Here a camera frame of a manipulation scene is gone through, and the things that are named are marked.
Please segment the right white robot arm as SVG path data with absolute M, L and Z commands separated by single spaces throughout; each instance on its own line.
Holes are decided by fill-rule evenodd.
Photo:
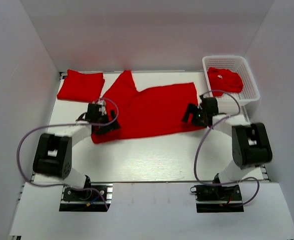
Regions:
M 272 150 L 265 125 L 261 122 L 247 122 L 241 115 L 241 107 L 238 103 L 237 113 L 226 114 L 219 112 L 216 98 L 203 96 L 200 98 L 199 105 L 188 104 L 182 122 L 188 123 L 191 118 L 191 123 L 196 127 L 208 128 L 196 150 L 193 173 L 198 182 L 212 185 L 213 195 L 222 200 L 230 195 L 230 186 L 249 179 L 255 181 L 256 178 L 246 177 L 246 175 L 271 162 Z M 213 182 L 209 184 L 197 176 L 197 161 L 200 149 L 211 131 L 218 131 L 231 137 L 232 160 L 227 167 L 216 174 Z

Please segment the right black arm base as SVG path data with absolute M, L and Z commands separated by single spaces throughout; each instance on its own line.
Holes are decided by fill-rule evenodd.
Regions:
M 194 185 L 190 188 L 190 192 L 195 194 L 197 213 L 244 212 L 239 185 Z

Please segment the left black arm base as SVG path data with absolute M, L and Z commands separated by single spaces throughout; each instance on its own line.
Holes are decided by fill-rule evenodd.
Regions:
M 109 208 L 112 201 L 113 184 L 98 183 L 91 184 L 99 193 L 90 189 L 87 191 L 75 191 L 70 187 L 63 188 L 60 212 L 78 212 L 78 213 L 94 213 L 107 212 L 106 206 L 100 195 L 104 198 L 107 207 Z

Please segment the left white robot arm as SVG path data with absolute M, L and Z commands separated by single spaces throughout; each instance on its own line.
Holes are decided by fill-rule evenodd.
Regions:
M 83 200 L 92 195 L 90 178 L 72 167 L 72 150 L 92 134 L 104 135 L 120 129 L 119 108 L 107 111 L 105 100 L 88 104 L 72 124 L 55 124 L 63 129 L 57 133 L 41 134 L 33 162 L 33 171 L 60 181 L 60 184 L 75 189 Z

